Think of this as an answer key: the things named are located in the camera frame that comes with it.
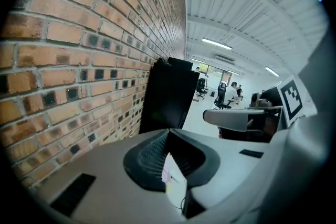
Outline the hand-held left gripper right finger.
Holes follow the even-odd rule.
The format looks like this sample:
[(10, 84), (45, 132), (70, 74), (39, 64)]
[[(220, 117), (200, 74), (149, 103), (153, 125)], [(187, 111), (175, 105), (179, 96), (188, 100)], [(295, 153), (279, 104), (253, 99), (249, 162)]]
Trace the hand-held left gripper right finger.
[(283, 130), (268, 144), (226, 140), (174, 130), (212, 152), (210, 180), (190, 189), (197, 218), (280, 218), (298, 198), (298, 132)]

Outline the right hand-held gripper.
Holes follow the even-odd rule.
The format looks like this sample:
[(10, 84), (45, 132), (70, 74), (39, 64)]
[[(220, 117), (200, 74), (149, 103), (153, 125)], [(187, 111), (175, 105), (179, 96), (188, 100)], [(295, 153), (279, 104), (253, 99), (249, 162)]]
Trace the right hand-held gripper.
[(224, 129), (246, 131), (250, 142), (270, 142), (277, 132), (306, 116), (304, 108), (309, 95), (300, 82), (290, 76), (270, 89), (254, 93), (250, 109), (205, 110), (203, 120)]

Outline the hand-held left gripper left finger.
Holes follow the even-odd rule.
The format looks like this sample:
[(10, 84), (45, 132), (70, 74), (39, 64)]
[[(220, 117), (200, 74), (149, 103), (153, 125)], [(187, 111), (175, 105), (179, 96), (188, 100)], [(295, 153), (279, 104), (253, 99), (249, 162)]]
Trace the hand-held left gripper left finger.
[[(177, 224), (184, 216), (166, 193), (139, 187), (125, 172), (126, 152), (157, 132), (98, 146), (58, 169), (36, 191), (43, 209), (61, 224)], [(52, 209), (51, 203), (81, 174), (94, 182), (70, 217)]]

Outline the black office chair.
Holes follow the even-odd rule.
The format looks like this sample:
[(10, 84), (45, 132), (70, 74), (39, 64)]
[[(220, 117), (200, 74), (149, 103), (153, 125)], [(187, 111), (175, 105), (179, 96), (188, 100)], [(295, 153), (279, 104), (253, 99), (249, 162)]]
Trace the black office chair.
[(207, 91), (206, 91), (205, 79), (199, 78), (197, 85), (196, 85), (196, 96), (204, 99), (206, 93)]
[(225, 94), (226, 94), (226, 84), (222, 83), (219, 87), (218, 87), (218, 91), (217, 91), (217, 98), (214, 101), (215, 104), (215, 109), (231, 109), (231, 103), (232, 98), (230, 99), (225, 99)]

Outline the large glass window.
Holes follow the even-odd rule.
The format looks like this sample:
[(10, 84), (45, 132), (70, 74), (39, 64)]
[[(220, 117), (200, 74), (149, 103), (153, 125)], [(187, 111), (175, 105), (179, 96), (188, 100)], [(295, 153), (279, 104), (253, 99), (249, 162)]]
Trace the large glass window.
[(200, 73), (203, 73), (205, 75), (214, 75), (216, 77), (221, 77), (223, 74), (223, 70), (222, 69), (218, 69), (216, 67), (207, 65), (205, 63), (199, 63), (199, 71)]

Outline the tall black panel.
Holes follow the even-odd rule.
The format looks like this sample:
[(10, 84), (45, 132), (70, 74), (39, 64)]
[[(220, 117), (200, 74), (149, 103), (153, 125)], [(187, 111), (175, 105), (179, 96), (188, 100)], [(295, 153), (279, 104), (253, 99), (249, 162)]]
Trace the tall black panel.
[(182, 129), (190, 109), (199, 73), (157, 61), (149, 75), (142, 109), (140, 133)]

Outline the black cabinet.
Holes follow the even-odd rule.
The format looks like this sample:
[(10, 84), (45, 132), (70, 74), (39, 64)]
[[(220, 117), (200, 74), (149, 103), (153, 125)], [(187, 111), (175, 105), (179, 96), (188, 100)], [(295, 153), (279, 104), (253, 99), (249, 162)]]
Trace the black cabinet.
[(168, 58), (168, 63), (172, 67), (182, 69), (182, 70), (192, 70), (192, 66), (193, 66), (192, 62), (182, 60), (182, 59), (172, 58), (172, 57)]

